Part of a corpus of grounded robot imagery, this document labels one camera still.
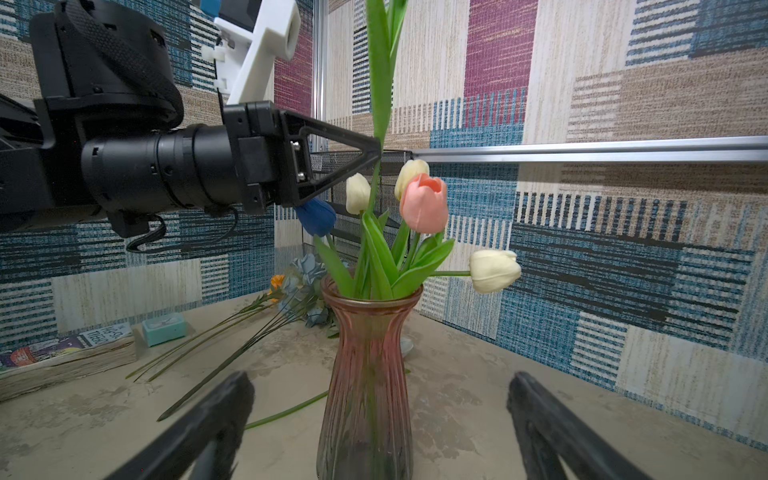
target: blue object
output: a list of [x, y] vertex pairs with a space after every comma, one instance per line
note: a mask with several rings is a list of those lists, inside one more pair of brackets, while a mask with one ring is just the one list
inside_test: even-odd
[[317, 197], [293, 209], [299, 217], [301, 226], [310, 235], [324, 237], [331, 233], [331, 229], [336, 225], [336, 211], [327, 202]]
[[187, 322], [181, 313], [158, 316], [141, 322], [147, 345], [155, 346], [187, 335]]
[[200, 10], [212, 17], [219, 16], [221, 0], [200, 0]]

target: tulip bouquet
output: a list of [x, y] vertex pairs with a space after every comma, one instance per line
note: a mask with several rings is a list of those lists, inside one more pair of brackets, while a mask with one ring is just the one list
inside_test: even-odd
[[[371, 79], [371, 107], [374, 136], [384, 145], [392, 113], [392, 79], [397, 48], [406, 12], [406, 0], [368, 0], [368, 47]], [[296, 209], [339, 293], [360, 300], [395, 300], [411, 295], [432, 275], [471, 276], [475, 289], [491, 293], [509, 286], [520, 277], [514, 252], [475, 252], [469, 271], [436, 272], [451, 253], [454, 239], [444, 238], [448, 223], [448, 189], [445, 182], [429, 176], [429, 165], [410, 160], [402, 167], [395, 185], [403, 222], [392, 245], [383, 228], [389, 212], [374, 214], [379, 188], [380, 163], [373, 169], [372, 183], [361, 174], [346, 181], [346, 209], [360, 219], [362, 235], [354, 276], [342, 263], [333, 239], [328, 236], [336, 215], [322, 200], [311, 200]]]

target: robotic arm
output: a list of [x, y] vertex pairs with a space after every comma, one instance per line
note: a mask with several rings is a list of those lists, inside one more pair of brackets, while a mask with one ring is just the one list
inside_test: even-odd
[[[263, 101], [274, 57], [292, 57], [296, 45], [293, 0], [223, 0], [216, 24], [220, 40], [204, 54], [230, 94], [223, 125], [174, 130], [184, 106], [162, 27], [103, 0], [36, 15], [29, 30], [43, 98], [34, 110], [0, 98], [0, 232], [107, 217], [128, 238], [172, 210], [219, 217], [242, 204], [259, 215], [303, 204], [379, 159], [378, 140]], [[312, 134], [360, 154], [315, 178]]]

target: white tulip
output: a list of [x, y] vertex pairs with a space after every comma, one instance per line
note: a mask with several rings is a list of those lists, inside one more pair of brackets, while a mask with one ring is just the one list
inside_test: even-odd
[[371, 186], [362, 174], [355, 174], [346, 179], [346, 211], [359, 215], [368, 208]]
[[521, 276], [518, 256], [509, 250], [480, 250], [469, 257], [469, 274], [477, 293], [494, 293]]
[[400, 169], [400, 175], [397, 177], [395, 183], [395, 198], [400, 201], [402, 192], [406, 191], [406, 187], [411, 183], [411, 180], [416, 178], [419, 174], [429, 175], [429, 164], [424, 160], [409, 160]]

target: black strap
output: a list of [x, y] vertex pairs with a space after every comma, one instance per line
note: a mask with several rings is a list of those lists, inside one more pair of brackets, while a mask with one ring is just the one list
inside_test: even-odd
[[152, 230], [150, 233], [147, 233], [146, 235], [143, 235], [142, 237], [138, 237], [136, 240], [132, 240], [127, 247], [125, 247], [125, 250], [132, 252], [132, 253], [159, 253], [159, 252], [167, 252], [168, 250], [181, 250], [182, 252], [191, 250], [196, 247], [208, 247], [210, 245], [214, 245], [215, 243], [219, 243], [221, 240], [224, 240], [229, 235], [234, 232], [235, 227], [237, 227], [237, 210], [235, 210], [232, 207], [228, 207], [227, 210], [232, 212], [234, 215], [234, 221], [232, 222], [232, 226], [224, 232], [223, 235], [220, 235], [216, 238], [213, 238], [212, 240], [205, 240], [202, 242], [181, 242], [181, 243], [175, 243], [173, 245], [167, 245], [165, 247], [156, 247], [156, 248], [148, 248], [146, 250], [139, 250], [139, 247], [144, 245], [145, 243], [151, 243], [156, 242], [158, 240], [162, 240], [165, 237], [165, 233], [167, 232], [167, 228], [165, 226], [165, 222], [163, 221], [163, 217], [156, 214], [147, 215], [147, 218], [149, 221], [153, 222], [160, 222], [160, 226]]
[[134, 50], [122, 38], [96, 22], [85, 11], [81, 0], [68, 0], [65, 12], [69, 21], [86, 40], [110, 60], [119, 75], [150, 91], [156, 91], [169, 101], [176, 110], [176, 117], [169, 128], [177, 127], [184, 119], [184, 103], [176, 85], [165, 77], [141, 53]]

